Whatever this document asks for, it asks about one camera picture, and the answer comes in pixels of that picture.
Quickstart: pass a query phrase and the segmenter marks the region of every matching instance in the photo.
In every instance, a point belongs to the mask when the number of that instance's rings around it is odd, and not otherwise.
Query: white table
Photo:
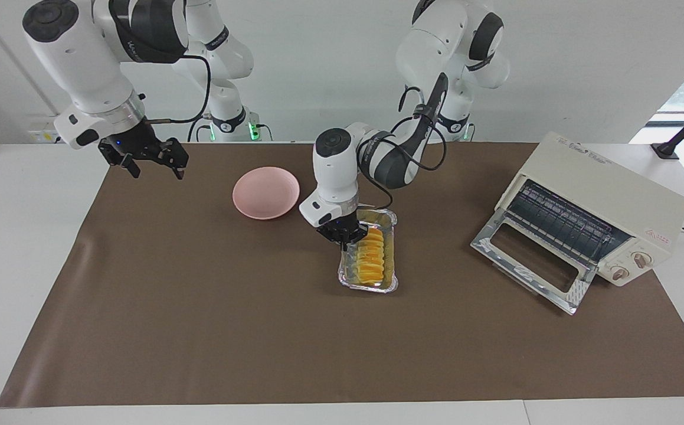
[[[679,162],[660,161],[647,146],[590,148],[684,195]],[[0,146],[0,392],[106,169],[93,148]],[[684,235],[657,274],[684,320]],[[671,424],[684,423],[684,398],[16,409],[0,410],[0,423]]]

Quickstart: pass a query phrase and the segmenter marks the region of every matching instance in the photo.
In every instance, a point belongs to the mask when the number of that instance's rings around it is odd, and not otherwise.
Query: black mount base
[[[660,151],[662,145],[663,143],[652,143],[652,149],[657,154],[657,156],[659,156],[661,159],[680,159],[680,157],[677,156],[677,154],[674,152],[671,155],[668,155]]]

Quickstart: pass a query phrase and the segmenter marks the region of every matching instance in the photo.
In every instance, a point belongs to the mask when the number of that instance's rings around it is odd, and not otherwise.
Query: yellow food
[[[358,280],[363,285],[384,280],[384,234],[377,228],[369,228],[358,242]]]

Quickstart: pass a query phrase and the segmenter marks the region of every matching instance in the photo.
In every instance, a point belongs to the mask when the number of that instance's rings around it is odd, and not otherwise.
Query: foil container
[[[396,290],[398,281],[394,272],[394,228],[397,216],[390,210],[358,210],[358,220],[369,228],[377,228],[384,235],[384,278],[381,282],[361,283],[358,279],[358,246],[350,244],[342,251],[339,264],[339,282],[354,290],[390,293]]]

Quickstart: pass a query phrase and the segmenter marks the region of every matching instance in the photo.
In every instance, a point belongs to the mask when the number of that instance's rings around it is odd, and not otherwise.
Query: wire rack
[[[630,239],[600,218],[528,180],[509,206],[510,218],[581,264],[598,264]]]

